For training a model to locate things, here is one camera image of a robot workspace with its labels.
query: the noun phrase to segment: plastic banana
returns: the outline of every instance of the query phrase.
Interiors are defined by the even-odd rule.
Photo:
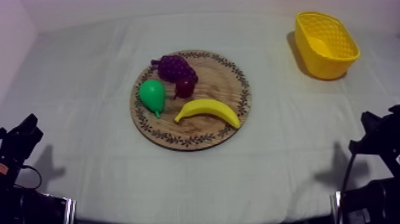
[[[224,119],[233,127],[240,128],[238,115],[228,105],[214,99],[195,99],[187,102],[175,117],[175,122],[197,114],[212,114]]]

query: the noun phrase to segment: cable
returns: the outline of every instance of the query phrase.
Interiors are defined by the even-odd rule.
[[[352,153],[351,154],[350,161],[349,161],[349,163],[347,165],[345,177],[343,179],[342,189],[340,190],[339,208],[337,208],[336,224],[340,224],[340,217],[342,216],[342,199],[343,199],[343,196],[344,196],[343,193],[346,191],[347,182],[349,181],[350,172],[351,172],[351,169],[353,167],[355,156],[356,156],[356,153]]]
[[[42,175],[40,175],[39,171],[36,168],[34,168],[32,166],[28,166],[28,165],[22,165],[21,169],[31,169],[31,170],[35,171],[37,173],[38,177],[39,177],[39,184],[34,188],[26,188],[26,187],[18,185],[18,184],[14,184],[14,186],[17,186],[17,187],[20,187],[20,188],[23,188],[23,189],[36,190],[42,185]]]

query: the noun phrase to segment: white wall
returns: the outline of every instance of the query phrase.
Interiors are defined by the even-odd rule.
[[[23,0],[40,32],[130,15],[323,11],[346,24],[394,31],[400,0]]]
[[[20,0],[0,1],[0,103],[37,36]]]

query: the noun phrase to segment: plastic fruit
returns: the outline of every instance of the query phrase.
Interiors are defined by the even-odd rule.
[[[165,55],[159,61],[152,60],[151,64],[157,66],[160,79],[176,83],[184,77],[192,78],[195,83],[198,77],[188,62],[179,55]]]
[[[195,81],[192,78],[185,77],[175,84],[175,97],[189,98],[195,90]]]
[[[212,114],[222,118],[233,127],[240,128],[238,115],[228,105],[215,99],[195,99],[187,102],[175,117],[175,122],[179,122],[183,117],[197,114]]]
[[[158,80],[147,80],[143,82],[139,90],[140,100],[147,108],[160,118],[160,113],[165,105],[165,87]]]

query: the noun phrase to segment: round wooden plate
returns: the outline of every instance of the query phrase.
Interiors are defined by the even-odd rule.
[[[179,51],[196,71],[199,81],[188,99],[173,99],[175,85],[162,81],[154,66],[147,67],[133,85],[130,96],[130,115],[139,131],[150,141],[171,150],[196,151],[213,147],[230,138],[238,130],[218,117],[202,114],[174,121],[183,105],[193,99],[212,98],[229,105],[245,122],[251,106],[248,81],[239,68],[226,58],[207,51]],[[148,79],[160,80],[167,96],[165,109],[157,119],[139,99],[141,84]]]

